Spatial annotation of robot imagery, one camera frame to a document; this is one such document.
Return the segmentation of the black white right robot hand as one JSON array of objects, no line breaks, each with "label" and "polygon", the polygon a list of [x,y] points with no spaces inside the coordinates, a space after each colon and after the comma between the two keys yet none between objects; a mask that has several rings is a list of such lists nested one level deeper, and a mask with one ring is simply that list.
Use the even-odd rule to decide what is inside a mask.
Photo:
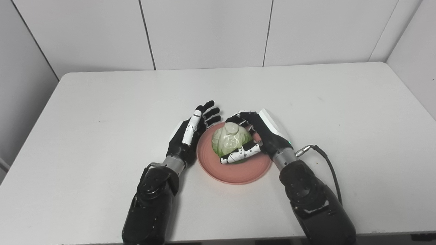
[{"label": "black white right robot hand", "polygon": [[279,130],[280,127],[274,122],[267,109],[262,109],[258,113],[256,111],[239,111],[227,118],[226,122],[245,127],[251,134],[257,133],[261,140],[244,143],[232,152],[220,157],[222,164],[236,163],[258,153],[266,154],[272,159],[281,149],[293,149],[288,137]]}]

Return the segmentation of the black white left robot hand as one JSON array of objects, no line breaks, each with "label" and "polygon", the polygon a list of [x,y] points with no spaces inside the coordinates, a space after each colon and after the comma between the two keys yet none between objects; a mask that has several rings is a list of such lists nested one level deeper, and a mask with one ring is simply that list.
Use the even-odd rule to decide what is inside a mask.
[{"label": "black white left robot hand", "polygon": [[198,141],[203,133],[210,128],[213,124],[221,121],[222,117],[219,115],[220,108],[215,107],[215,101],[210,100],[204,105],[196,107],[196,111],[200,111],[198,124],[195,127],[195,131],[191,133],[192,141],[190,145],[183,143],[183,138],[188,128],[188,124],[191,118],[185,121],[181,121],[177,130],[173,134],[172,139],[169,141],[168,151],[166,156],[177,156],[183,162],[185,167],[192,166],[196,160],[196,150]]}]

